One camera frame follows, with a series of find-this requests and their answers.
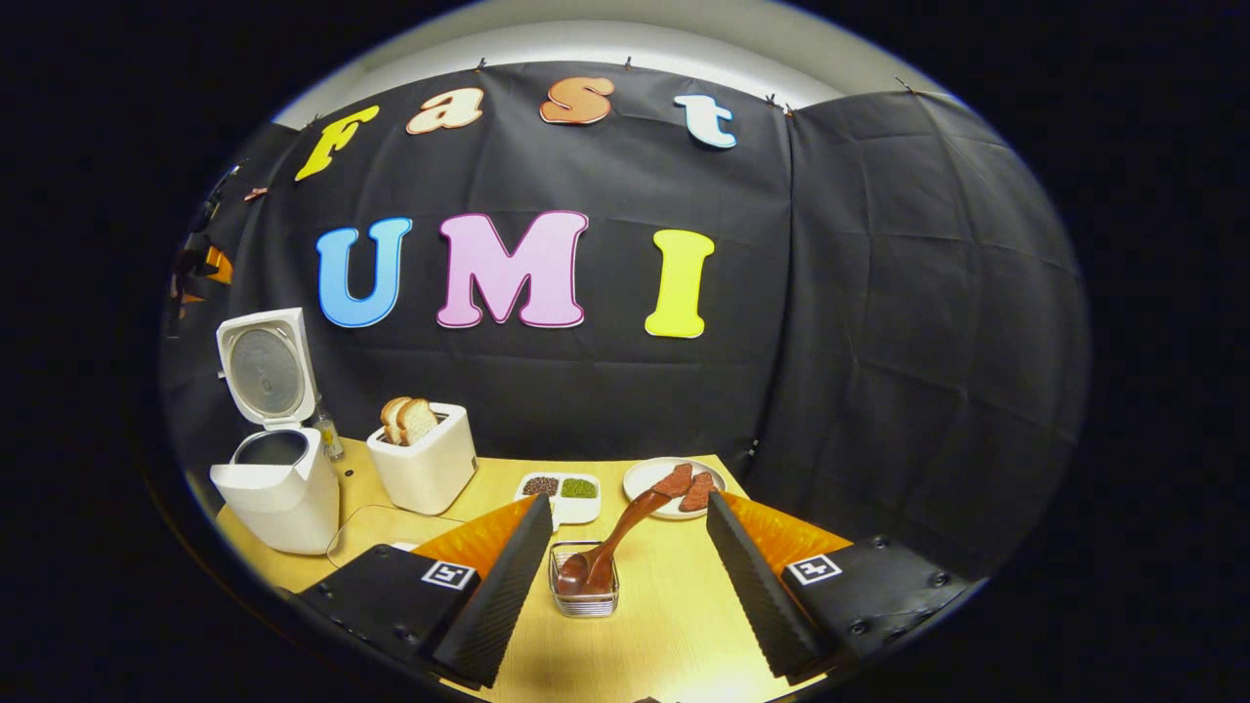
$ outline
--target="blue letter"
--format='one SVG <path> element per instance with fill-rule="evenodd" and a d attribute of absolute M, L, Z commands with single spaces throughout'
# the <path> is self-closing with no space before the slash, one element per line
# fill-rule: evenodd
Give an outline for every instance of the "blue letter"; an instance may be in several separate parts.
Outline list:
<path fill-rule="evenodd" d="M 721 149 L 729 149 L 738 144 L 732 134 L 720 131 L 720 123 L 716 121 L 716 118 L 732 120 L 734 113 L 718 106 L 716 100 L 710 95 L 678 95 L 672 101 L 678 105 L 685 105 L 686 129 L 699 141 Z"/>
<path fill-rule="evenodd" d="M 339 326 L 369 326 L 380 321 L 399 298 L 399 241 L 412 229 L 408 218 L 378 220 L 369 228 L 369 238 L 378 243 L 374 266 L 374 291 L 359 300 L 348 293 L 348 255 L 360 233 L 351 228 L 321 235 L 316 250 L 321 254 L 321 311 Z"/>

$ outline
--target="bread slice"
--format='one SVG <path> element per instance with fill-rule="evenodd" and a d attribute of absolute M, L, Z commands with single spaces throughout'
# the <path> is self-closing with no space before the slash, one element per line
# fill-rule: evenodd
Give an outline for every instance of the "bread slice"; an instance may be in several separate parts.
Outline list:
<path fill-rule="evenodd" d="M 425 398 L 414 398 L 404 403 L 396 419 L 404 447 L 416 444 L 439 424 L 439 419 L 434 417 L 434 410 L 430 409 L 430 403 Z"/>
<path fill-rule="evenodd" d="M 402 434 L 399 429 L 399 409 L 409 400 L 411 400 L 411 398 L 408 395 L 400 395 L 399 398 L 391 398 L 385 405 L 382 405 L 382 429 L 386 433 L 386 440 L 396 447 L 404 443 Z"/>

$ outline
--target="green seeds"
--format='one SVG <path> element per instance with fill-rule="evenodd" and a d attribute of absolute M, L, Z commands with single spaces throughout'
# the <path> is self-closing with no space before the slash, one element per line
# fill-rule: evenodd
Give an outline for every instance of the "green seeds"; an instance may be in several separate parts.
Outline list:
<path fill-rule="evenodd" d="M 595 484 L 586 479 L 566 478 L 560 495 L 562 498 L 594 498 L 599 495 L 599 492 L 595 489 Z"/>

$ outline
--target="spoon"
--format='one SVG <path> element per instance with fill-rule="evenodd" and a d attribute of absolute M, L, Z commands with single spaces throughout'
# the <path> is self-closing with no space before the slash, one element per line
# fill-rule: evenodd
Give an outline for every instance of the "spoon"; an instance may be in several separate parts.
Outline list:
<path fill-rule="evenodd" d="M 560 595 L 590 595 L 611 593 L 612 589 L 612 552 L 625 533 L 642 522 L 642 518 L 665 505 L 671 497 L 656 490 L 644 490 L 630 503 L 616 520 L 616 529 L 608 540 L 589 552 L 569 557 L 556 574 L 555 590 Z"/>

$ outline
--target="pink letter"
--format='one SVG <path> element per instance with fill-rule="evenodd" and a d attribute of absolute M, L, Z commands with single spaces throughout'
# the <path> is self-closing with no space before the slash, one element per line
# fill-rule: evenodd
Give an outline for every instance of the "pink letter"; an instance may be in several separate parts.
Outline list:
<path fill-rule="evenodd" d="M 581 213 L 554 210 L 530 223 L 516 251 L 508 253 L 504 240 L 486 215 L 460 215 L 442 223 L 448 238 L 448 304 L 439 310 L 442 326 L 474 326 L 481 309 L 472 304 L 478 284 L 490 316 L 504 324 L 530 281 L 530 300 L 521 308 L 521 321 L 530 326 L 576 326 L 585 310 L 574 300 L 574 259 L 578 236 L 590 220 Z"/>

